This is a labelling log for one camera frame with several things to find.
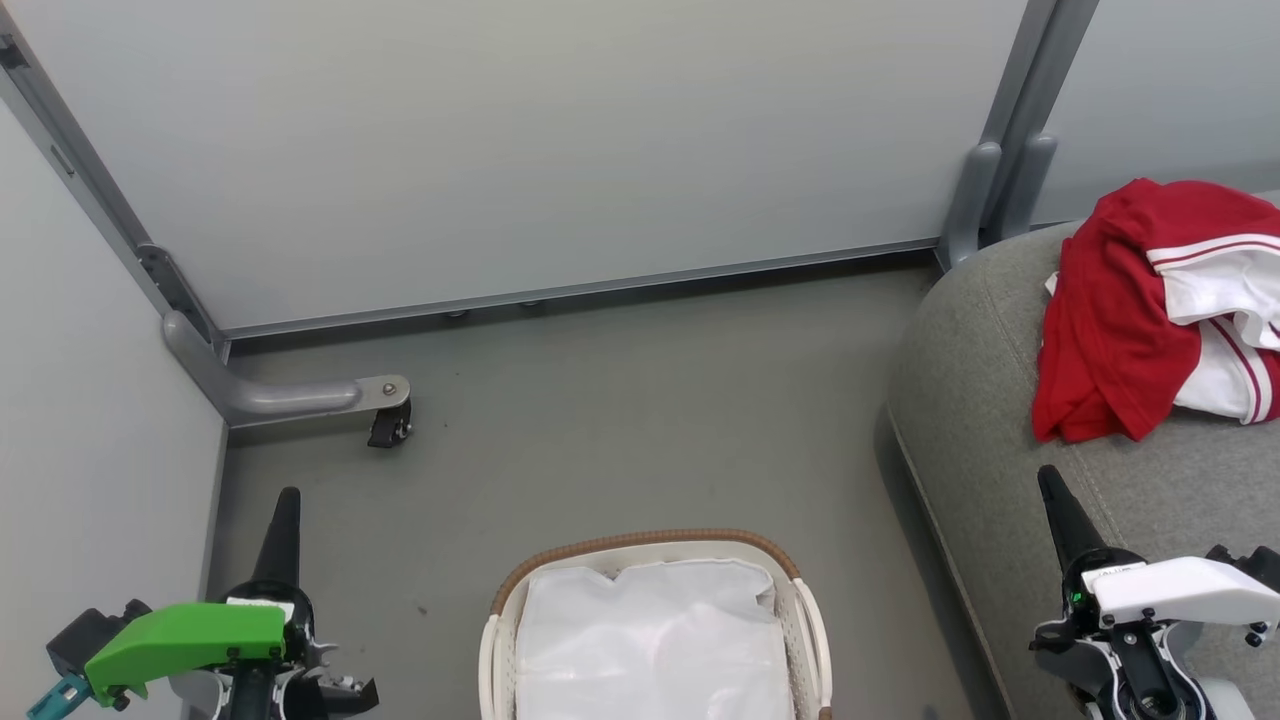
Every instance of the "wheel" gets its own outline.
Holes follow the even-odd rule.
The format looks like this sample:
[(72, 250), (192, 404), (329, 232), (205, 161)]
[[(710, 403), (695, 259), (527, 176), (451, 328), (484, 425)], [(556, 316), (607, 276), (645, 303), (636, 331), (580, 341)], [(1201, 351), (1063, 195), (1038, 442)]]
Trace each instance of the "wheel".
[(408, 433), (413, 432), (413, 405), (406, 398), (396, 407), (383, 407), (374, 416), (374, 424), (369, 428), (369, 447), (389, 448), (404, 442)]

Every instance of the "white laundry basket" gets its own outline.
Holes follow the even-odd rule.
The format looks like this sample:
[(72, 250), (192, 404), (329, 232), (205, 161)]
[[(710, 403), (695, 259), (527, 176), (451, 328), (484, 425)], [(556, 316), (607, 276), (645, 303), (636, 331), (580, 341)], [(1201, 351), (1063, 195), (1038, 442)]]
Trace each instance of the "white laundry basket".
[(831, 651), (813, 593), (778, 546), (745, 530), (663, 530), (613, 536), (540, 552), (507, 575), (480, 638), (480, 719), (516, 720), (516, 628), (529, 579), (541, 568), (590, 568), (616, 577), (623, 568), (677, 560), (754, 562), (773, 577), (797, 720), (831, 720)]

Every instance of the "brown basket rim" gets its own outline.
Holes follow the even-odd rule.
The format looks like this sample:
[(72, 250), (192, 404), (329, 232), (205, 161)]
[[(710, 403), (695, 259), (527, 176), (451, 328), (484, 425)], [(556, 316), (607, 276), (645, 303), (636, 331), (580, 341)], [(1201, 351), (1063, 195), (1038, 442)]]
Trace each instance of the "brown basket rim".
[(573, 544), (566, 544), (539, 552), (538, 555), (525, 560), (516, 566), (515, 570), (507, 575), (503, 580), (502, 587), (498, 588), (498, 594), (493, 598), (493, 605), (489, 607), (490, 615), (500, 615), (502, 609), (507, 605), (507, 598), (515, 592), (516, 585), (525, 579), (526, 575), (547, 565), (548, 562), (557, 562), (559, 560), (566, 560), (568, 557), (576, 557), (579, 555), (590, 555), (593, 552), (600, 552), (604, 550), (617, 550), (620, 547), (631, 547), (639, 544), (658, 544), (666, 542), (740, 542), (749, 544), (765, 552), (772, 557), (781, 568), (782, 571), (787, 574), (787, 578), (792, 580), (800, 577), (800, 569), (796, 564), (791, 561), (786, 552), (777, 546), (773, 541), (758, 536), (749, 530), (735, 530), (731, 528), (705, 528), (705, 529), (687, 529), (687, 530), (649, 530), (644, 533), (626, 533), (621, 536), (609, 536), (604, 538), (596, 538), (590, 541), (584, 541)]

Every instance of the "gray sofa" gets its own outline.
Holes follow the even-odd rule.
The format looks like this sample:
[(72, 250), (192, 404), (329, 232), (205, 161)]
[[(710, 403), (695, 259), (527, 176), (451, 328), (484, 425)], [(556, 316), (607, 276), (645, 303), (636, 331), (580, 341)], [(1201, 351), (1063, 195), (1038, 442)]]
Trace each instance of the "gray sofa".
[[(1001, 242), (946, 274), (906, 332), (890, 388), (899, 445), (1016, 719), (1079, 717), (1027, 650), (1033, 628), (1061, 615), (1041, 465), (1057, 465), (1105, 541), (1148, 560), (1280, 546), (1280, 424), (1175, 410), (1140, 443), (1033, 439), (1043, 283), (1076, 227)], [(1193, 670), (1239, 684), (1257, 717), (1280, 717), (1280, 648), (1249, 648), (1244, 634), (1206, 628)]]

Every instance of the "white plastic bag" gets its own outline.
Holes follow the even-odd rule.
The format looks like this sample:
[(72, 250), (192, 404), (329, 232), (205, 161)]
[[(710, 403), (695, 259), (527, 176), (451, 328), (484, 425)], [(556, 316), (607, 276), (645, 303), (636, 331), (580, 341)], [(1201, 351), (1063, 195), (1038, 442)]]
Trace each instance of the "white plastic bag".
[(588, 568), (530, 580), (520, 720), (790, 720), (773, 578), (739, 560)]

